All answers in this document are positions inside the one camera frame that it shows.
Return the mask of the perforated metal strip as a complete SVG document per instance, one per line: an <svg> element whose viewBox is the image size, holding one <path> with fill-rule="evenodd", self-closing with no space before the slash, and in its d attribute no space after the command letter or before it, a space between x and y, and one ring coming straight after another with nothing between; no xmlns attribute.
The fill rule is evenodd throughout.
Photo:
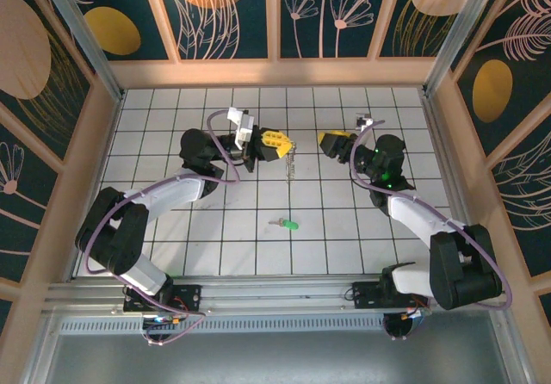
<svg viewBox="0 0 551 384"><path fill-rule="evenodd" d="M152 333L174 334L194 322L186 319L179 324L160 324L154 318L137 317L68 317L60 322L61 336L88 335L141 335L149 325ZM490 325L487 313L436 313L424 318L423 325ZM360 331L379 330L383 316L376 313L357 314L303 314L271 316L210 316L203 320L193 333L246 333L246 332L304 332L304 331Z"/></svg>

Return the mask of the long aluminium base rail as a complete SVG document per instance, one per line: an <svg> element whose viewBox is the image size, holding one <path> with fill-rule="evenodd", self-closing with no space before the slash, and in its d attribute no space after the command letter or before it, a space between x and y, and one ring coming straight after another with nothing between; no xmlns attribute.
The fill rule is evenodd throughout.
<svg viewBox="0 0 551 384"><path fill-rule="evenodd" d="M176 285L201 286L200 311L208 316L350 313L344 298L354 282L376 282L370 275L185 276ZM123 285L114 278L80 276L54 283L43 309L82 316L121 315Z"/></svg>

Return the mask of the aluminium side rail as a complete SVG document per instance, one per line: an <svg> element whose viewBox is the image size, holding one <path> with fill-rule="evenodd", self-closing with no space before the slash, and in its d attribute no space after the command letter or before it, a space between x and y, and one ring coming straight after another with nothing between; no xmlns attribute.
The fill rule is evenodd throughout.
<svg viewBox="0 0 551 384"><path fill-rule="evenodd" d="M419 90L419 95L431 141L435 147L436 161L441 171L444 189L449 198L452 216L466 224L473 224L464 188L464 179L460 176L461 169L458 158L443 115L434 101L427 96L424 88Z"/></svg>

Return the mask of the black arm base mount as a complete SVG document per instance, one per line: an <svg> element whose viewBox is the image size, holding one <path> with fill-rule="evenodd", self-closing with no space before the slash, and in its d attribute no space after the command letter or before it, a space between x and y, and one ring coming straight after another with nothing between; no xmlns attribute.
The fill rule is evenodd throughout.
<svg viewBox="0 0 551 384"><path fill-rule="evenodd" d="M390 305L390 300L379 282L353 282L352 301L355 309L386 308Z"/></svg>
<svg viewBox="0 0 551 384"><path fill-rule="evenodd" d="M124 294L123 311L125 313L162 311L162 308L153 305L129 286L124 286L122 292ZM197 312L201 302L201 286L173 285L161 290L153 299L177 310Z"/></svg>

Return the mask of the aluminium frame post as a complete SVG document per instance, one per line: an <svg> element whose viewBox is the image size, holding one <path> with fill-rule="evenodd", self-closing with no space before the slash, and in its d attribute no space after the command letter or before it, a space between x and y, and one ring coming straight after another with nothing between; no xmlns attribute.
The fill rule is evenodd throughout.
<svg viewBox="0 0 551 384"><path fill-rule="evenodd" d="M53 3L57 6L59 13L74 33L77 42L83 48L85 55L94 67L98 77L102 80L110 96L116 102L120 102L122 88L115 79L108 60L102 49L98 46L77 3L74 0L53 0Z"/></svg>
<svg viewBox="0 0 551 384"><path fill-rule="evenodd" d="M436 56L434 65L423 84L423 95L429 100L448 72L463 43L473 31L475 23L489 0L466 0L455 18L443 45Z"/></svg>

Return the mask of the grey metal sheet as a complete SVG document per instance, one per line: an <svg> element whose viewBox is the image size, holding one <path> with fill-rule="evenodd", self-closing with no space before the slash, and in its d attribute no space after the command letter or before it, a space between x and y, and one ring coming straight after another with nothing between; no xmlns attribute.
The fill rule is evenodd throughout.
<svg viewBox="0 0 551 384"><path fill-rule="evenodd" d="M489 331L391 340L377 331L62 336L28 384L532 384Z"/></svg>

